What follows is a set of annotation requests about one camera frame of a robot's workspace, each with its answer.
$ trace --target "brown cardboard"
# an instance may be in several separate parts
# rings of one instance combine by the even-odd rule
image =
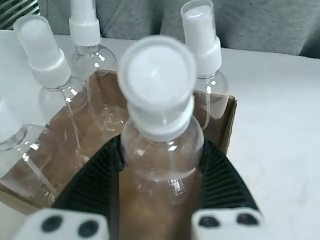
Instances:
[[[101,72],[91,76],[92,94],[94,96],[101,95],[103,101],[101,102],[99,97],[93,98],[92,101],[96,103],[98,108],[103,108],[104,105],[119,105],[126,108],[126,99],[123,97],[117,82],[117,75],[109,72],[101,76]],[[228,100],[226,111],[223,117],[219,121],[212,121],[208,126],[207,131],[204,133],[205,137],[214,142],[218,148],[223,152],[227,152],[229,140],[232,132],[232,124],[235,117],[235,111],[237,102],[233,96]],[[81,115],[86,115],[87,109],[81,112]],[[205,117],[205,111],[195,111],[197,119]],[[62,109],[50,122],[48,127],[54,131],[58,136],[63,137],[65,131],[70,131],[70,125],[64,123],[65,114]],[[105,142],[97,141],[93,142],[88,136],[99,133],[99,130],[92,126],[91,120],[82,121],[82,127],[79,130],[81,141],[84,148],[88,149],[88,153],[92,156]],[[120,134],[120,132],[113,132],[109,138]],[[58,159],[57,163],[62,163],[65,158]],[[137,192],[133,181],[131,180],[130,170],[125,169],[119,174],[119,197],[120,197],[120,240],[186,240],[190,236],[190,217],[192,212],[196,209],[196,202],[198,191],[201,184],[201,173],[197,172],[194,178],[191,192],[185,203],[179,206],[163,206],[157,205],[157,202],[148,203]],[[0,193],[0,200],[10,206],[11,208],[23,212],[29,213],[34,211],[34,204],[29,202],[33,206],[28,206],[27,199],[18,197],[15,193],[9,191],[3,186],[0,186],[0,190],[7,194],[18,198],[15,201],[6,201],[3,194]]]

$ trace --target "white spray nozzle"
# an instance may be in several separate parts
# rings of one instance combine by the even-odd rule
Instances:
[[[14,23],[14,31],[28,57],[30,66],[43,69],[59,61],[61,54],[58,45],[44,17],[23,16]]]
[[[4,99],[0,97],[0,143],[13,137],[21,128],[21,121],[8,108]]]
[[[71,70],[48,21],[42,16],[25,15],[14,23],[13,28],[35,79],[47,88],[64,85]]]
[[[76,46],[90,47],[100,44],[100,25],[95,0],[70,0],[70,35]]]
[[[214,74],[222,60],[212,1],[189,1],[181,8],[181,16],[185,44],[195,56],[198,77]]]
[[[166,36],[139,40],[122,57],[118,76],[141,133],[166,142],[184,132],[194,108],[196,63],[182,43]]]

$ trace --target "clear plastic bottle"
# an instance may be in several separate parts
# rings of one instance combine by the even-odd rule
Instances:
[[[185,44],[197,64],[194,115],[204,133],[222,118],[229,100],[228,82],[220,72],[221,43],[216,34],[214,6],[210,0],[192,0],[181,8]]]
[[[39,105],[44,119],[69,151],[76,150],[81,167],[107,140],[102,123],[93,113],[91,94],[83,81],[71,76],[44,17],[23,16],[15,22],[14,30],[35,79],[42,85]],[[84,140],[91,142],[86,148],[82,147]]]
[[[121,106],[105,104],[108,96],[104,97],[104,94],[106,95],[108,90],[102,91],[101,84],[111,81],[109,74],[115,73],[118,66],[115,55],[100,44],[100,25],[96,16],[95,0],[70,0],[70,3],[69,27],[75,44],[75,53],[70,61],[72,75],[87,83],[92,94],[91,105],[94,113],[104,123],[105,128],[115,132],[115,135],[120,134],[129,116]],[[109,86],[117,84],[115,81],[109,83]]]
[[[66,157],[52,132],[22,125],[0,98],[1,184],[38,207],[50,207],[77,171],[63,163]]]
[[[180,204],[192,187],[204,144],[193,117],[195,80],[192,54],[170,37],[138,41],[120,63],[130,115],[123,155],[138,190],[154,204]]]

